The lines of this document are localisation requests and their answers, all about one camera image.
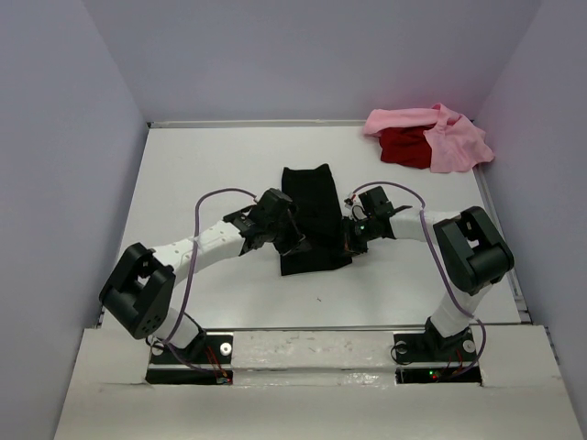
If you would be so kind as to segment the black t-shirt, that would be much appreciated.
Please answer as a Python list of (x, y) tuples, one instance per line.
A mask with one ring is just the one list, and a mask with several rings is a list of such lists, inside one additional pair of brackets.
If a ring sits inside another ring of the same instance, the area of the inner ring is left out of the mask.
[(311, 170), (284, 168), (282, 191), (297, 207), (295, 222), (310, 249), (280, 259), (281, 274), (338, 270), (352, 263), (345, 254), (342, 213), (331, 170), (322, 164)]

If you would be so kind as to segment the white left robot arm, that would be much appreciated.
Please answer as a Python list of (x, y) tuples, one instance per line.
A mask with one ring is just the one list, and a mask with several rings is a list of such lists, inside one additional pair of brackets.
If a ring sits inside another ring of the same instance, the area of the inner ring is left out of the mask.
[(171, 306), (176, 284), (192, 287), (194, 275), (221, 261), (271, 244), (282, 256), (305, 250), (295, 222), (294, 201), (270, 188), (252, 204), (223, 216), (207, 229), (168, 245), (127, 247), (99, 293), (102, 306), (135, 339), (158, 340), (178, 360), (192, 366), (205, 351), (206, 331), (186, 313), (189, 300)]

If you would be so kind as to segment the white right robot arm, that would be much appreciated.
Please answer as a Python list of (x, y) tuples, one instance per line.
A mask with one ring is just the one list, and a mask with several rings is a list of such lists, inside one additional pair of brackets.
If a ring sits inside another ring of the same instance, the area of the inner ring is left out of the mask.
[(480, 206), (461, 212), (433, 212), (395, 206), (385, 182), (365, 184), (345, 201), (349, 213), (342, 220), (344, 250), (351, 256), (368, 250), (373, 240), (415, 240), (427, 245), (445, 294), (426, 319), (421, 333), (396, 335), (394, 361), (413, 363), (478, 359), (482, 349), (472, 340), (471, 324), (483, 297), (515, 265), (515, 258), (492, 219)]

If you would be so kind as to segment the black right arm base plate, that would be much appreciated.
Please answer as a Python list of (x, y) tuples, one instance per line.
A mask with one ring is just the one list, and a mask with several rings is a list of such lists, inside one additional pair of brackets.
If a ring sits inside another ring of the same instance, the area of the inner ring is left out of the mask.
[(482, 384), (471, 330), (440, 342), (427, 340), (425, 333), (394, 334), (390, 356), (400, 385)]

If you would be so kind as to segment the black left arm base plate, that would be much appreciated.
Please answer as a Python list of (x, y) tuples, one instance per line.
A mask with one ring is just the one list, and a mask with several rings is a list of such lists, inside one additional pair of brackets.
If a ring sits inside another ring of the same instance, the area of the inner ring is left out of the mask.
[(145, 381), (151, 385), (232, 385), (231, 365), (234, 335), (229, 332), (210, 332), (203, 349), (186, 354), (177, 349), (176, 357), (168, 347), (150, 337), (150, 349)]

